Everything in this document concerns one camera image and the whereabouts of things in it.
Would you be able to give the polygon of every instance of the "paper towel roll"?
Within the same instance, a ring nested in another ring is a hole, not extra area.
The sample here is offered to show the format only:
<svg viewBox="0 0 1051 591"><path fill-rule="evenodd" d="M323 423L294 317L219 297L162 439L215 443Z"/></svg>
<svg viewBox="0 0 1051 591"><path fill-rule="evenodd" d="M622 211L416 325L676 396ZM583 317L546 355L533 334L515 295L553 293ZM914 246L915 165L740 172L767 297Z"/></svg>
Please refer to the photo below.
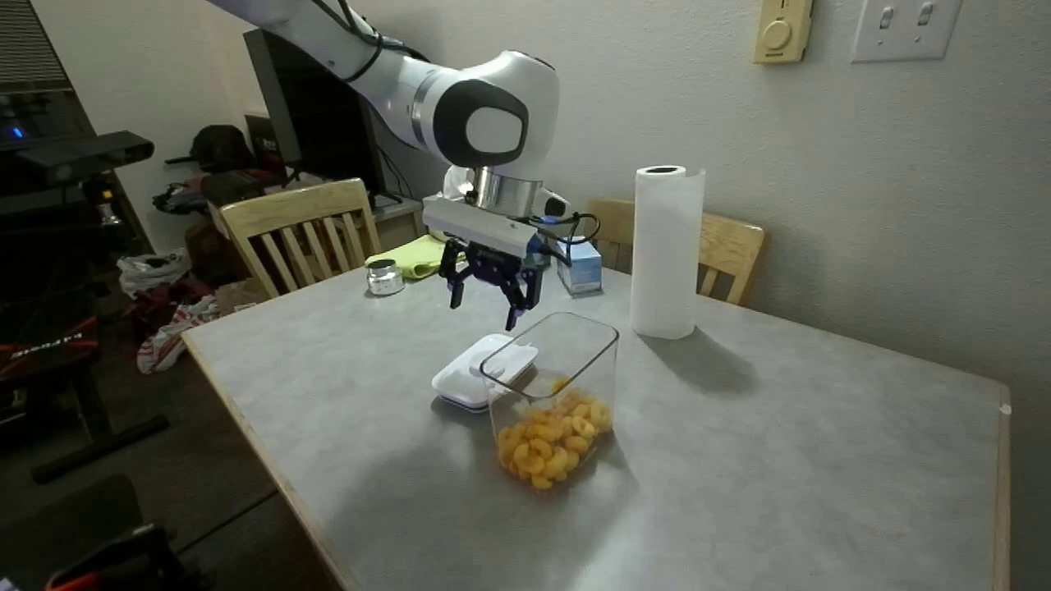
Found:
<svg viewBox="0 0 1051 591"><path fill-rule="evenodd" d="M635 172L630 329L685 339L697 309L701 171L653 165Z"/></svg>

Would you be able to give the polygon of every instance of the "light switch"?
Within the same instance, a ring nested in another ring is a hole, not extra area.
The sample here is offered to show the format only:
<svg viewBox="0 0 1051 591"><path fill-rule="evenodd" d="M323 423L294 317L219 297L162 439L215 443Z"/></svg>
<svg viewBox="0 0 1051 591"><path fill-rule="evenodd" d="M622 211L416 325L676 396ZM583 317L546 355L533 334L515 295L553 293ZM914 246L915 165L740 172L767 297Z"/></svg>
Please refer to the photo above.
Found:
<svg viewBox="0 0 1051 591"><path fill-rule="evenodd" d="M942 57L958 0L866 0L849 61Z"/></svg>
<svg viewBox="0 0 1051 591"><path fill-rule="evenodd" d="M799 61L812 39L812 0L763 0L756 61Z"/></svg>

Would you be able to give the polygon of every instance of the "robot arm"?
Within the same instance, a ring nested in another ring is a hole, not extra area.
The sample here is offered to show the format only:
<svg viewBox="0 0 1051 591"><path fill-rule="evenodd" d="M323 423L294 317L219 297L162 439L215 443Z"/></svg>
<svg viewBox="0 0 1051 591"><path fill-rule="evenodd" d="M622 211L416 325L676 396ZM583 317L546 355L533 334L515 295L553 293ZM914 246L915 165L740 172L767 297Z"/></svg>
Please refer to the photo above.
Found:
<svg viewBox="0 0 1051 591"><path fill-rule="evenodd" d="M539 297L533 268L533 199L554 132L554 68L524 51L499 51L472 68L442 68L375 32L345 0L214 0L304 50L333 74L364 95L406 144L480 172L468 199L422 199L422 222L451 240L442 274L452 309L462 280L480 274L509 295L512 317Z"/></svg>

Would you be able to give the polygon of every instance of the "wooden chair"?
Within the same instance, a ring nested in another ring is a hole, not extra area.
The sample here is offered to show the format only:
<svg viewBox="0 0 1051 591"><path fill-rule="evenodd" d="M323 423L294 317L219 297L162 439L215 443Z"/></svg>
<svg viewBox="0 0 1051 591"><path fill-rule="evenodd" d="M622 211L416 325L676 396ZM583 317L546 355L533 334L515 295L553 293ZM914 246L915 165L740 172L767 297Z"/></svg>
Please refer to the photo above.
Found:
<svg viewBox="0 0 1051 591"><path fill-rule="evenodd" d="M597 252L605 267L630 272L635 203L590 199L597 228ZM743 302L764 242L764 228L746 218L701 213L697 293L722 302Z"/></svg>
<svg viewBox="0 0 1051 591"><path fill-rule="evenodd" d="M269 297L357 268L382 248L357 178L235 199L219 216Z"/></svg>

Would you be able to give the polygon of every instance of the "white tabletop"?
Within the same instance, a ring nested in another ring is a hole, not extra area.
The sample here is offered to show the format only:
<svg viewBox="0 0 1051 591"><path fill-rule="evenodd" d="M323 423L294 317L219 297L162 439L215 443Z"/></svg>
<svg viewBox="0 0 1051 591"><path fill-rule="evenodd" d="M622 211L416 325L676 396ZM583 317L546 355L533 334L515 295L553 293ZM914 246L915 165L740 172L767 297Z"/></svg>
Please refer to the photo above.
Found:
<svg viewBox="0 0 1051 591"><path fill-rule="evenodd" d="M542 309L622 329L615 446L561 492L495 465L429 376L503 331L503 295L440 280L364 297L337 274L187 331L204 374L345 586L996 586L996 380L734 306L627 331L627 280Z"/></svg>

